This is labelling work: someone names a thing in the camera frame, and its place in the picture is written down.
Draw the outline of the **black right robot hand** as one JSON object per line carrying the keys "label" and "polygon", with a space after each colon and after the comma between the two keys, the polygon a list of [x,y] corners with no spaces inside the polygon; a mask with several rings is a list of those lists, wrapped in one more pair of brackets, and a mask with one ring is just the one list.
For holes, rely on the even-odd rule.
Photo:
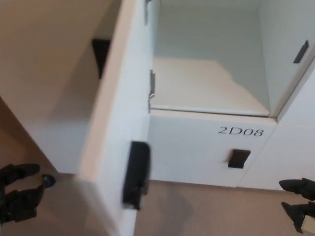
{"label": "black right robot hand", "polygon": [[310,200],[307,204],[297,205],[281,202],[296,231],[303,234],[302,225],[305,218],[307,216],[315,217],[315,182],[307,178],[284,179],[279,181],[279,185],[285,191],[301,195],[303,198]]}

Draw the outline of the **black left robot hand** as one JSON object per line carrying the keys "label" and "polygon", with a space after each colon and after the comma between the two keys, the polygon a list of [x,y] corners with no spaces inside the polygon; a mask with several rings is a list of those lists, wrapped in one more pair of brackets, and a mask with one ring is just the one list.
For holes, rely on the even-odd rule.
{"label": "black left robot hand", "polygon": [[20,165],[9,164],[0,170],[0,223],[20,222],[36,217],[38,207],[44,195],[44,184],[22,191],[5,192],[5,187],[17,180],[33,176],[40,171],[35,163]]}

